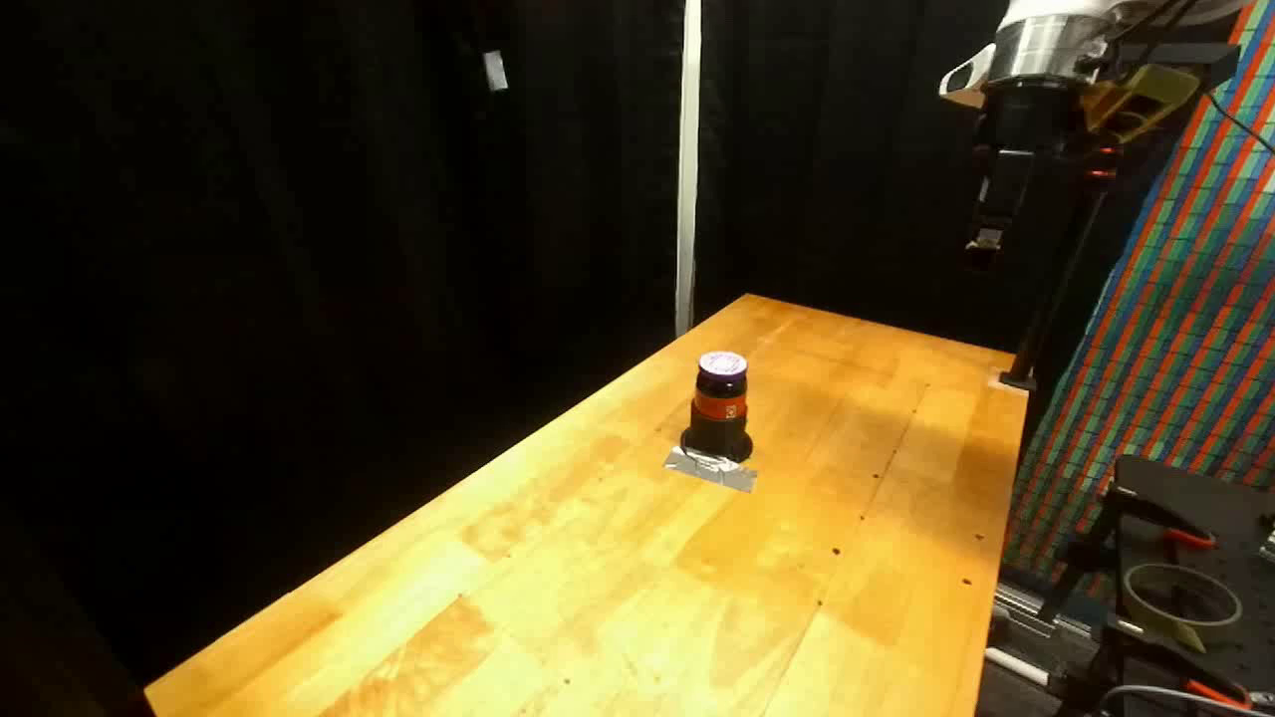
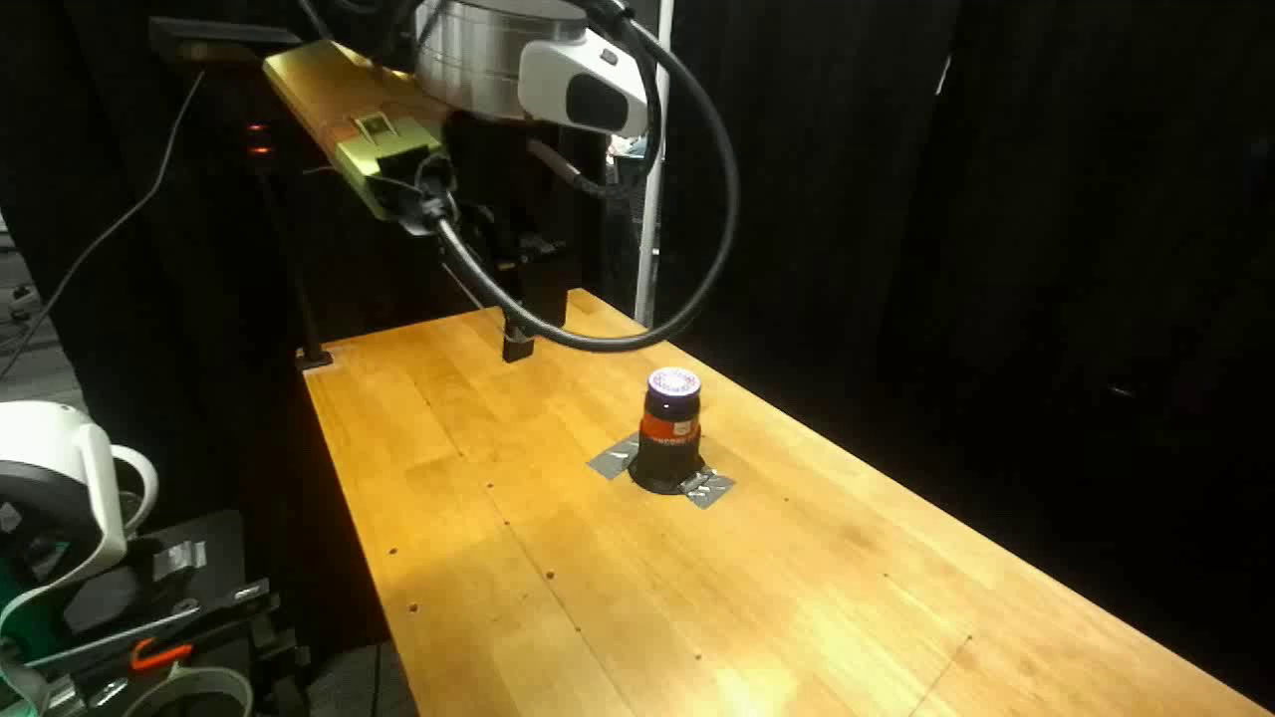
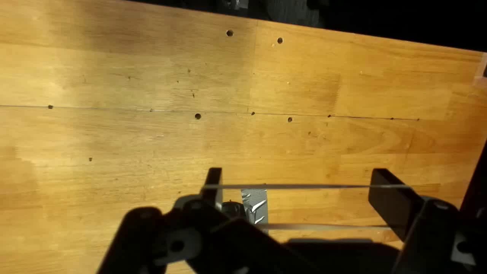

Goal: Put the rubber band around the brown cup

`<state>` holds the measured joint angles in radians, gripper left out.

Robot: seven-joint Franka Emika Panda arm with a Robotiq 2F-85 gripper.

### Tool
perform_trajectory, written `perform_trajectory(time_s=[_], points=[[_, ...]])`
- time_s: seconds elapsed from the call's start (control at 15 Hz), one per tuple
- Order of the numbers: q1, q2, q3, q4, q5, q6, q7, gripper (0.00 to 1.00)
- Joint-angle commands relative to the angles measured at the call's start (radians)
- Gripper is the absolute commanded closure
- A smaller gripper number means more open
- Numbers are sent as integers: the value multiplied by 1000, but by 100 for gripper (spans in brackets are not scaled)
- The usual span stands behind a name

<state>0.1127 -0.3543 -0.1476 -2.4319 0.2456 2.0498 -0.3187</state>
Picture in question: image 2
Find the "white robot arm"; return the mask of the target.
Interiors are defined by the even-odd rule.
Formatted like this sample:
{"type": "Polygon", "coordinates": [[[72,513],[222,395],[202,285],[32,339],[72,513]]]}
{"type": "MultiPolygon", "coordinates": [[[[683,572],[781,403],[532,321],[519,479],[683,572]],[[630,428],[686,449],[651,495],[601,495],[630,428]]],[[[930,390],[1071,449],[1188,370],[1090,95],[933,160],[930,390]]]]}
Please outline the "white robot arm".
{"type": "Polygon", "coordinates": [[[475,305],[501,310],[501,358],[565,330],[565,285],[526,297],[553,259],[538,206],[553,189],[630,200],[663,153],[663,95],[641,32],[608,32],[586,0],[391,0],[380,43],[322,35],[265,63],[271,87],[360,205],[434,241],[475,305]]]}

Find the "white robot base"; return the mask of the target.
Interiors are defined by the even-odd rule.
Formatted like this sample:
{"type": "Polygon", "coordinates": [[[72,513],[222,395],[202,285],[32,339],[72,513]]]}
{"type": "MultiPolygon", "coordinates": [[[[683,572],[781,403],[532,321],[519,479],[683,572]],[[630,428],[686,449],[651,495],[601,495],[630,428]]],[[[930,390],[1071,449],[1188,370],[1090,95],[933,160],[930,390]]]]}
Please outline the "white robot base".
{"type": "Polygon", "coordinates": [[[9,626],[24,605],[103,575],[160,502],[147,455],[111,441],[101,421],[68,403],[0,403],[6,541],[60,540],[60,568],[32,575],[0,610],[9,626]]]}

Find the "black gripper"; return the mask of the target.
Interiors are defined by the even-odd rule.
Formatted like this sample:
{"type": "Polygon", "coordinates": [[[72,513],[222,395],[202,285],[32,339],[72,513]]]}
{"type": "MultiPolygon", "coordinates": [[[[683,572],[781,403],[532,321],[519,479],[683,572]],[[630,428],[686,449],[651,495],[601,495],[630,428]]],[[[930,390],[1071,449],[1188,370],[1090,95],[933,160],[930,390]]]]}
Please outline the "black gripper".
{"type": "MultiPolygon", "coordinates": [[[[521,124],[452,124],[464,232],[495,285],[538,321],[565,323],[570,249],[557,232],[553,175],[532,156],[521,124]]],[[[534,356],[534,336],[501,310],[501,362],[534,356]]]]}

